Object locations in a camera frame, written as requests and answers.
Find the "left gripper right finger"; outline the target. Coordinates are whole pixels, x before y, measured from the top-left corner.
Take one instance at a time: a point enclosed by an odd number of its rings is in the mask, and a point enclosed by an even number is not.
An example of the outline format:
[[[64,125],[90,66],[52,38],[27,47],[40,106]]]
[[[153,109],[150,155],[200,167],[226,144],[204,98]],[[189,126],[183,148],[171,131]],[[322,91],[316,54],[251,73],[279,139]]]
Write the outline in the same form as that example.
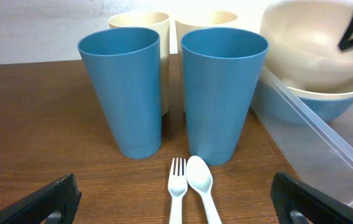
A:
[[[353,224],[353,208],[285,172],[273,176],[270,196],[282,224]]]

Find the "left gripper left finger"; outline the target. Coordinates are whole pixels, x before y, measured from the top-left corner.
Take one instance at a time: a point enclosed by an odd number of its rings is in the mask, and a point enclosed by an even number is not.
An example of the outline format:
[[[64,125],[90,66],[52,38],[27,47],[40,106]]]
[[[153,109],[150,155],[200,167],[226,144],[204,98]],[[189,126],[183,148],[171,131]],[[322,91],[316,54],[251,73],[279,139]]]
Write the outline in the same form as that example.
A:
[[[67,174],[0,210],[0,223],[73,223],[81,192]]]

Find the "cream bowl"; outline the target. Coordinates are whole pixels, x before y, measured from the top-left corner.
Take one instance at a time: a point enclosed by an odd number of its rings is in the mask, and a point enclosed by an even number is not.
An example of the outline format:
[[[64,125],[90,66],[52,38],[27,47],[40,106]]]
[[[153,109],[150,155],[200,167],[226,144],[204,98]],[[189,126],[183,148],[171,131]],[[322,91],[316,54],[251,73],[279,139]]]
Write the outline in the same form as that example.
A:
[[[327,92],[353,80],[353,49],[338,44],[353,16],[348,1],[282,1],[262,15],[265,66],[285,85]]]
[[[341,86],[320,92],[301,90],[290,86],[288,86],[288,89],[292,91],[295,96],[310,100],[345,100],[353,98],[353,80]]]

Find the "blue bowl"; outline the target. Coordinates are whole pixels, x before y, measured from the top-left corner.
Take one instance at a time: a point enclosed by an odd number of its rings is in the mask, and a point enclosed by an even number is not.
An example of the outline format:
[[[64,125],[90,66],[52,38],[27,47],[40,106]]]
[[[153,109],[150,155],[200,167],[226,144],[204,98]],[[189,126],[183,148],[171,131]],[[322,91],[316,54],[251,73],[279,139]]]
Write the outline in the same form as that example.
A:
[[[352,104],[353,97],[343,100],[299,99],[324,122],[330,122],[343,114]],[[269,84],[259,81],[255,89],[253,105],[259,105],[266,114],[293,124],[304,124],[291,105]]]

